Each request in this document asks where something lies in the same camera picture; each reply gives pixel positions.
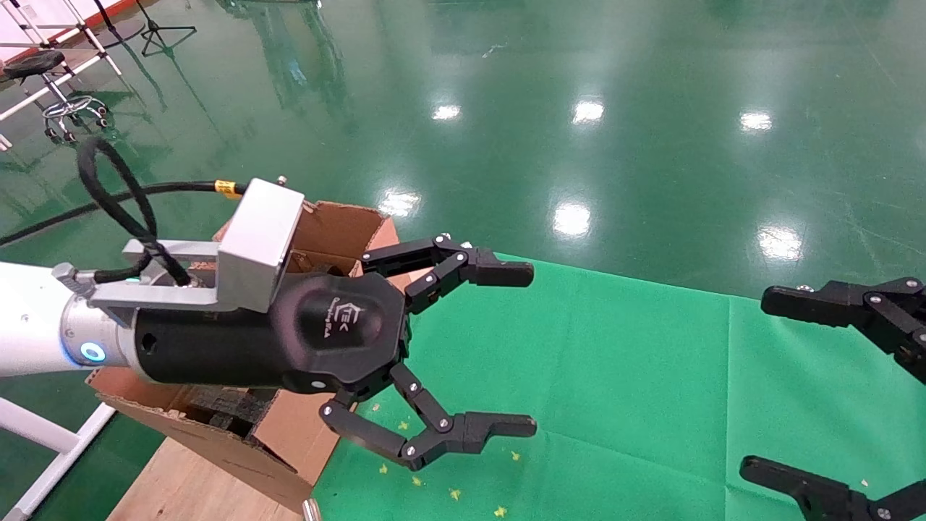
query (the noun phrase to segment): black cable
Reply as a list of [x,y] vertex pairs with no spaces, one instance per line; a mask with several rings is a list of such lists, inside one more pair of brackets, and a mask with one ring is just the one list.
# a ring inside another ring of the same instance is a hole
[[[235,186],[236,194],[243,194],[244,187]],[[215,181],[184,181],[178,183],[157,183],[149,184],[148,186],[142,187],[142,192],[148,196],[153,196],[157,194],[167,194],[170,192],[215,192],[216,191],[216,182]],[[125,200],[131,199],[131,193],[129,192],[119,192],[118,194],[113,194],[113,200],[116,202],[122,202]],[[81,207],[75,208],[73,210],[68,210],[60,215],[56,215],[50,219],[46,219],[42,222],[38,222],[31,226],[27,226],[22,230],[14,232],[10,235],[4,235],[0,237],[0,248],[14,243],[20,239],[24,239],[30,235],[38,234],[47,228],[51,228],[56,224],[61,224],[64,221],[69,221],[71,219],[92,213],[94,211],[100,210],[100,207],[96,203],[88,203]]]
[[[122,179],[122,182],[129,188],[129,193],[138,209],[142,213],[144,226],[129,215],[119,203],[105,190],[100,184],[99,175],[96,171],[96,152],[103,152],[106,159],[116,169],[116,173]],[[190,275],[186,269],[174,259],[159,242],[157,242],[157,219],[155,212],[151,208],[151,202],[148,196],[142,191],[138,180],[131,173],[129,165],[125,159],[119,155],[111,144],[99,137],[91,137],[83,143],[77,153],[77,173],[81,178],[83,187],[86,188],[90,198],[96,202],[100,208],[106,212],[109,217],[119,223],[129,234],[135,237],[144,247],[144,255],[135,262],[131,268],[122,270],[100,270],[94,273],[94,280],[97,284],[125,280],[129,277],[137,277],[142,270],[148,267],[152,259],[156,259],[168,274],[177,282],[178,286],[188,286],[191,283]]]

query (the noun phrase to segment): logo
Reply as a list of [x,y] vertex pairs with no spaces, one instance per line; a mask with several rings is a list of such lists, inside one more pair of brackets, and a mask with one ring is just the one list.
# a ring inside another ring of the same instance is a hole
[[350,331],[350,324],[356,324],[363,308],[352,302],[338,304],[341,299],[335,297],[328,306],[328,315],[325,316],[325,338],[332,335],[332,329],[338,324],[338,331]]

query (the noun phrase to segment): green epoxy floor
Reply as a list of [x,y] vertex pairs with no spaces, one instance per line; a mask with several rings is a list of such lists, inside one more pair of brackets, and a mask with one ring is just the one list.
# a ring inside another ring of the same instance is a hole
[[[162,25],[199,29],[173,60],[118,48],[128,87],[81,76],[143,183],[285,175],[405,238],[750,297],[924,272],[919,0],[322,1],[160,2]],[[88,200],[40,126],[34,108],[0,122],[0,234]],[[164,237],[233,211],[154,201]],[[126,239],[99,215],[0,259],[115,267]],[[0,396],[70,428],[95,406],[81,375]],[[105,519],[159,440],[117,418],[36,518]],[[0,432],[0,511],[50,459]]]

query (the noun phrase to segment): green screen fabric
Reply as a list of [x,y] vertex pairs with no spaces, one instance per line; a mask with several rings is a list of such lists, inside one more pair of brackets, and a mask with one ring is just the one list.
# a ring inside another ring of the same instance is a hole
[[[858,332],[535,266],[529,288],[462,286],[413,317],[407,364],[449,413],[526,413],[537,435],[417,473],[341,442],[314,493],[325,521],[802,519],[739,477],[748,454],[872,498],[926,477],[926,389]],[[422,429],[392,389],[358,412]]]

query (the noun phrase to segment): stool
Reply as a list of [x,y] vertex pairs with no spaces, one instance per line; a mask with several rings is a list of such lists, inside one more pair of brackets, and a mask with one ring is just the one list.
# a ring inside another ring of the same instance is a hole
[[48,76],[49,70],[62,63],[64,63],[64,55],[60,51],[45,50],[7,63],[3,67],[3,72],[7,78],[19,80],[20,85],[30,76],[42,76],[48,91],[58,99],[57,103],[42,110],[42,117],[45,120],[45,135],[51,138],[52,141],[57,142],[57,133],[49,124],[49,121],[55,121],[61,132],[64,133],[64,140],[73,143],[77,141],[77,137],[65,126],[64,119],[69,118],[72,121],[80,121],[80,112],[85,110],[94,115],[97,125],[105,128],[107,122],[104,116],[107,113],[107,108],[102,101],[89,95],[66,97],[55,85],[51,77]]

